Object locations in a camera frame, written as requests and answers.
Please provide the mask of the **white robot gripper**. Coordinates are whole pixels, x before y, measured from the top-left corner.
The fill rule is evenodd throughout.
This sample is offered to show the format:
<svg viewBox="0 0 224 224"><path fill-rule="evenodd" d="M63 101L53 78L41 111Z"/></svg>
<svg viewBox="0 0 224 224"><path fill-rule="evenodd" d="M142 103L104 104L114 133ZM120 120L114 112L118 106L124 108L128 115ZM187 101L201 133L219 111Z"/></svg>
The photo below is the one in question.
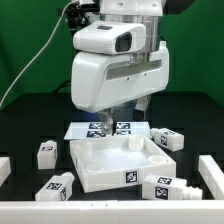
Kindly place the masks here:
<svg viewBox="0 0 224 224"><path fill-rule="evenodd" d="M135 109L146 111L150 104L146 95L166 88L169 52L165 41L160 42L159 50L152 52L149 59L146 63L130 64L130 54L78 53L72 65L72 102L87 112L100 111L101 130L110 135L114 121L107 108L139 98Z"/></svg>

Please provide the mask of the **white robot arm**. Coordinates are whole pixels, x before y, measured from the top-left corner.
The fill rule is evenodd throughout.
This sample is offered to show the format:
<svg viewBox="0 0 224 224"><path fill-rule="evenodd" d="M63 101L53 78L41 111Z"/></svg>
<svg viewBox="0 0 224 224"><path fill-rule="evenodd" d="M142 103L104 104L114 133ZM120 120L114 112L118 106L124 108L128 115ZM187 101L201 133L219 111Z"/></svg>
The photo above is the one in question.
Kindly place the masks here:
<svg viewBox="0 0 224 224"><path fill-rule="evenodd" d="M116 130L113 109L166 88L169 52L158 25L167 0L101 0L100 19L73 36L71 96L74 105L103 117L102 131Z"/></svg>

